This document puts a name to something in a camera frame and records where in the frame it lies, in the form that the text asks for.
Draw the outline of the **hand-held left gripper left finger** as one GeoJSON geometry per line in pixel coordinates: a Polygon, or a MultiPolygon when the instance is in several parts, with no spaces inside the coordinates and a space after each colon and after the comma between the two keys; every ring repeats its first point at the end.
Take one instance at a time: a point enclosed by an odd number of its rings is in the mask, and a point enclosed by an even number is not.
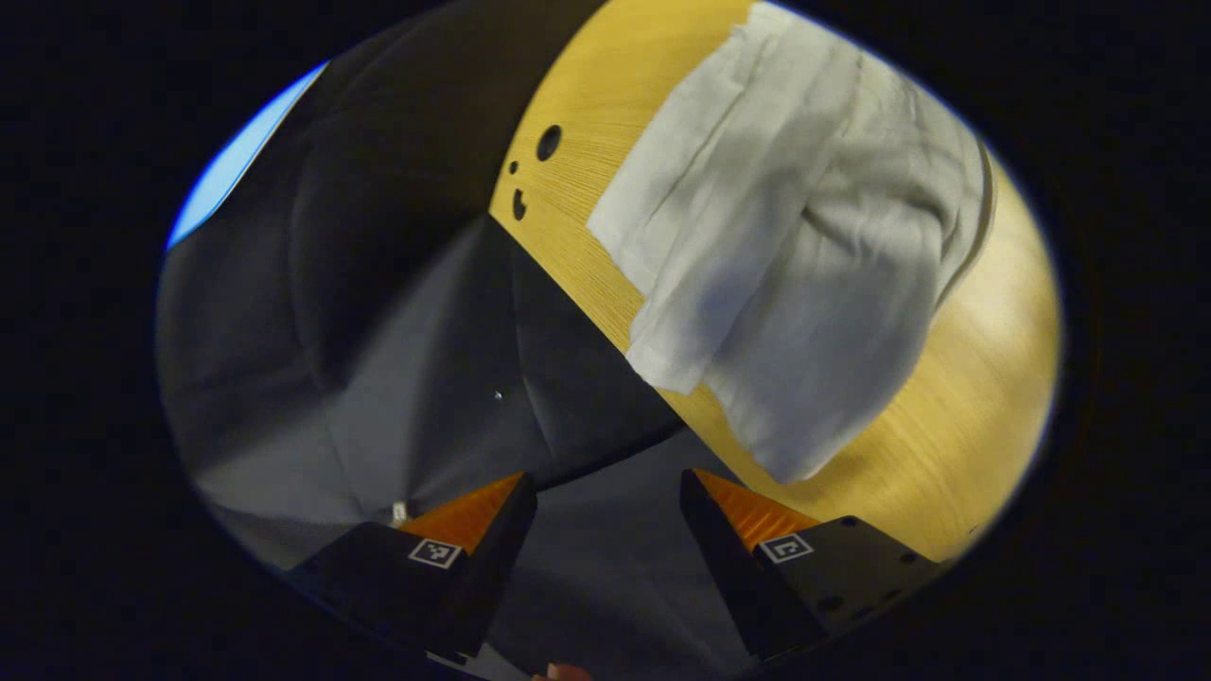
{"type": "Polygon", "coordinates": [[[381,641],[464,663],[480,654],[535,513],[534,479],[520,471],[398,526],[358,523],[285,578],[381,641]]]}

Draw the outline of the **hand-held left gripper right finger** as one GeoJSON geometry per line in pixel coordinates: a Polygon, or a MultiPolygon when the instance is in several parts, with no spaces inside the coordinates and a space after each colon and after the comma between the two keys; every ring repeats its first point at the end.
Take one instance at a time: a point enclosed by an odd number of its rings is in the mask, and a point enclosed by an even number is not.
{"type": "Polygon", "coordinates": [[[842,637],[945,571],[861,517],[817,521],[702,469],[681,474],[679,505],[762,663],[842,637]]]}

